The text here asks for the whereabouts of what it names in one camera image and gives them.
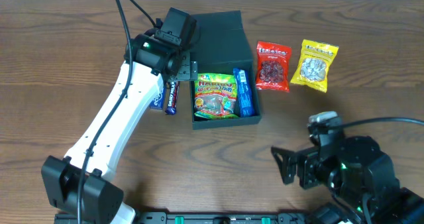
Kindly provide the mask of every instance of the wooden table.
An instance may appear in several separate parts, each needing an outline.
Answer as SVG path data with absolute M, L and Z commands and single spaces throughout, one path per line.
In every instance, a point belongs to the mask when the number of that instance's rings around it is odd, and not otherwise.
M 132 36 L 148 20 L 122 0 Z M 293 48 L 304 38 L 340 46 L 321 93 L 259 91 L 259 125 L 193 131 L 189 86 L 178 114 L 144 114 L 113 183 L 139 209 L 177 211 L 312 210 L 330 194 L 284 186 L 271 146 L 311 146 L 310 115 L 345 121 L 380 116 L 424 119 L 424 0 L 136 0 L 152 17 L 241 10 L 252 52 L 258 40 Z M 40 168 L 62 157 L 106 100 L 126 44 L 114 0 L 0 0 L 0 223 L 52 223 Z M 346 131 L 371 135 L 403 186 L 424 196 L 424 129 L 380 123 Z

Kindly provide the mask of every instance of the red candy bag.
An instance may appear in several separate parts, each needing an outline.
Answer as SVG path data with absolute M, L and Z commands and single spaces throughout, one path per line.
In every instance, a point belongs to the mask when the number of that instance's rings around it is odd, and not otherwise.
M 259 41 L 256 51 L 258 53 L 256 88 L 288 92 L 287 72 L 292 48 Z

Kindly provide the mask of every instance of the snack package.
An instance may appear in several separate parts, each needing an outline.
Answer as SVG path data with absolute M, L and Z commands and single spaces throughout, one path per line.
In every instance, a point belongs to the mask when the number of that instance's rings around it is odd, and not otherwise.
M 170 87 L 170 99 L 165 113 L 167 115 L 175 115 L 177 113 L 177 98 L 178 90 L 180 89 L 180 82 L 170 82 Z
M 237 85 L 232 75 L 198 74 L 195 81 L 194 106 L 197 117 L 206 119 L 237 118 L 234 107 Z
M 165 91 L 166 91 L 166 86 L 164 86 L 164 88 L 162 89 L 162 91 L 159 93 L 159 95 L 157 95 L 152 102 L 150 102 L 149 107 L 151 109 L 159 109 L 162 110 L 164 108 L 164 101 L 165 101 Z
M 258 53 L 256 88 L 288 92 L 287 72 L 292 49 L 271 42 L 259 41 L 256 51 Z
M 290 82 L 327 92 L 327 74 L 338 50 L 338 46 L 303 40 L 299 65 Z
M 244 70 L 234 68 L 234 78 L 237 83 L 238 105 L 240 106 L 240 116 L 249 117 L 254 114 L 252 104 L 252 90 L 249 85 L 249 78 Z

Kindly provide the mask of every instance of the dark blue candy bar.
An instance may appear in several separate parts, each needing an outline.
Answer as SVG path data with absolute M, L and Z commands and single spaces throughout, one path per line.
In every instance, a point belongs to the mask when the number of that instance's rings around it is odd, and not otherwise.
M 168 115 L 175 115 L 177 113 L 177 98 L 180 82 L 170 82 L 170 99 L 165 113 Z
M 162 90 L 162 92 L 159 93 L 159 95 L 157 95 L 153 101 L 150 103 L 149 107 L 151 109 L 163 109 L 164 108 L 164 103 L 165 103 L 165 91 L 166 91 L 166 87 L 164 86 L 164 89 Z
M 233 73 L 237 82 L 237 99 L 240 106 L 240 117 L 252 116 L 254 115 L 254 108 L 247 73 L 238 68 L 234 68 Z

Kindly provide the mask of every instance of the open box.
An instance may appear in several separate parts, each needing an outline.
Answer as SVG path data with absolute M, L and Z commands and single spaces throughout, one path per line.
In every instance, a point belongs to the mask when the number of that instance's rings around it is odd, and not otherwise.
M 194 82 L 190 82 L 191 118 L 193 129 L 210 129 L 253 125 L 261 119 L 258 92 L 255 88 L 253 57 L 243 31 L 240 11 L 193 15 L 197 20 L 197 31 L 192 38 L 191 60 L 197 61 L 197 71 L 201 73 L 233 74 L 233 68 L 240 68 L 249 75 L 252 102 L 255 114 L 240 117 L 239 101 L 235 104 L 238 119 L 208 120 L 194 115 Z

